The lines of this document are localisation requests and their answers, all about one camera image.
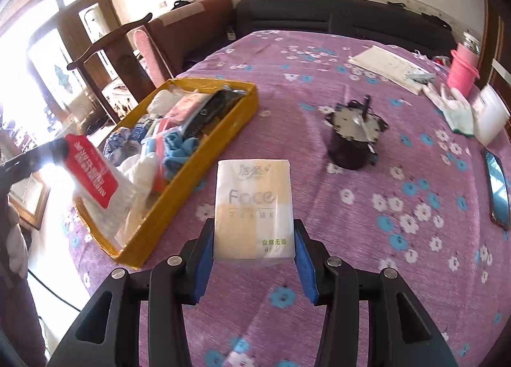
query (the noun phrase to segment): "white glove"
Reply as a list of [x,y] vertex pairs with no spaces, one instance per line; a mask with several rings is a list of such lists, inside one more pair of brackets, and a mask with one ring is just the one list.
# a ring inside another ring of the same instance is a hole
[[9,224],[11,230],[6,241],[9,268],[12,272],[21,276],[22,279],[25,279],[28,273],[29,254],[19,227],[19,214],[12,204],[9,204]]
[[453,132],[461,133],[466,137],[474,136],[472,108],[458,89],[454,87],[451,89],[455,100],[447,98],[443,83],[440,85],[441,97],[431,83],[427,86],[423,85],[423,92],[442,111]]

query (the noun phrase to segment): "pink thermos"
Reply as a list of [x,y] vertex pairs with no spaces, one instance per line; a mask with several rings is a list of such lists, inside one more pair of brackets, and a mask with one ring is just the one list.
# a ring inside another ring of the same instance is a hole
[[458,48],[451,50],[453,59],[447,86],[455,87],[466,98],[470,94],[474,80],[479,79],[479,72],[476,69],[479,53],[479,41],[467,32],[463,33],[463,41],[458,44]]

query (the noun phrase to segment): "brown leather chair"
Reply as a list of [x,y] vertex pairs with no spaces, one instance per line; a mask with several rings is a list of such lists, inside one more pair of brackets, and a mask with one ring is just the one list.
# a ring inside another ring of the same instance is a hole
[[233,16],[232,0],[196,1],[162,14],[141,27],[145,35],[136,32],[135,45],[147,60],[151,75],[154,73],[160,80],[166,78],[166,65],[175,77],[191,64],[229,44],[227,29],[233,26]]

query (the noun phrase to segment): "red tag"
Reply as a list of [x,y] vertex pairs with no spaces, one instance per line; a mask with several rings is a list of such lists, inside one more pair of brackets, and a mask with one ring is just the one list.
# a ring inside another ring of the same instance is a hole
[[94,145],[84,135],[68,134],[69,155],[64,163],[89,194],[106,209],[119,186]]

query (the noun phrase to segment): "black pot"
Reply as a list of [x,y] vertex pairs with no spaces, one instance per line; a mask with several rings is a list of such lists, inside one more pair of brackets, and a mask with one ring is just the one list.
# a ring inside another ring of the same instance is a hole
[[357,101],[348,105],[337,104],[336,112],[326,116],[333,126],[327,146],[328,156],[338,167],[358,170],[368,163],[376,163],[375,145],[388,125],[370,113],[369,107],[370,97],[366,96],[364,104]]

